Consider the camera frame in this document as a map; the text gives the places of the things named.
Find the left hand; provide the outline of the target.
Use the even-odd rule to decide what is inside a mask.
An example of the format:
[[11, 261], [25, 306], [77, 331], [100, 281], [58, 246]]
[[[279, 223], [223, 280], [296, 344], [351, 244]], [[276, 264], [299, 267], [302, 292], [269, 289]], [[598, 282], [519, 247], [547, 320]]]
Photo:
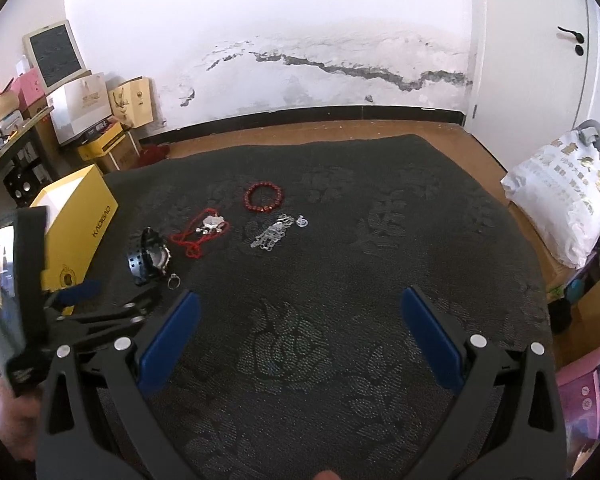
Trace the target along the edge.
[[15, 396], [9, 383], [0, 378], [0, 440], [17, 462], [35, 461], [42, 396], [41, 388]]

